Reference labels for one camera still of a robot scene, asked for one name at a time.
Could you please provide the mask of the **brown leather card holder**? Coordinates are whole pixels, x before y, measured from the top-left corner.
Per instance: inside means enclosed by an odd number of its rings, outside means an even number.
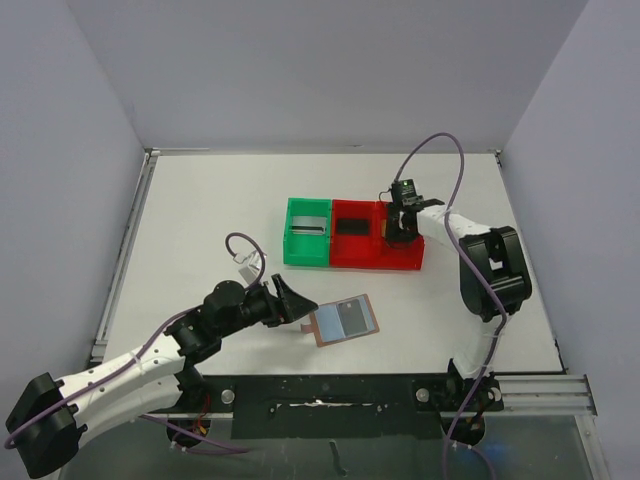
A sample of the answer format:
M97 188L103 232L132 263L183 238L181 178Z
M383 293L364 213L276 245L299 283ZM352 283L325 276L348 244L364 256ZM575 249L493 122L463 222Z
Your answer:
M318 348L376 334L380 330L367 294L320 305L308 318L300 325L300 331L312 335Z

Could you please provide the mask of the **dark grey credit card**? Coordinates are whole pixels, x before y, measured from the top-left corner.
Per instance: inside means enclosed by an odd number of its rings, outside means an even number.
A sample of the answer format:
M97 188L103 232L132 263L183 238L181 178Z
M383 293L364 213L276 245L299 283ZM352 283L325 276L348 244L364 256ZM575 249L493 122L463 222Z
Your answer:
M340 323L346 338L368 331L367 322L359 300L347 300L337 305Z

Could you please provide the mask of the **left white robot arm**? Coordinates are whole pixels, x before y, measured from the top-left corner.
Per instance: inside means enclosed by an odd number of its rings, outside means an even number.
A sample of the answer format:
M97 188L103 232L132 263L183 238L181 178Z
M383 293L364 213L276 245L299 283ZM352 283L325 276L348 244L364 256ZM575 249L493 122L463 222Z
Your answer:
M258 323L290 324L317 310L280 275L271 280L249 287L223 281L143 345L73 375L54 379L45 372L31 379L5 422L5 449L18 452L30 478L43 478L103 432L173 407L200 383L196 365L217 354L224 338Z

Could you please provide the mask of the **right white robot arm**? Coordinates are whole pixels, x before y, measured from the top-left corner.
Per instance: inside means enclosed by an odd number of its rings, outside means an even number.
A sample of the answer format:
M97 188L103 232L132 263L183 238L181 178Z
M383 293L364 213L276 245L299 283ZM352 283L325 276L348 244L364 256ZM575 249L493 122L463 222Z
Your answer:
M477 223L441 200L424 198L411 179L393 181L390 194L384 227L389 246L431 239L458 255L460 295L478 323L451 362L463 379L489 374L506 323L532 294L518 233L510 226Z

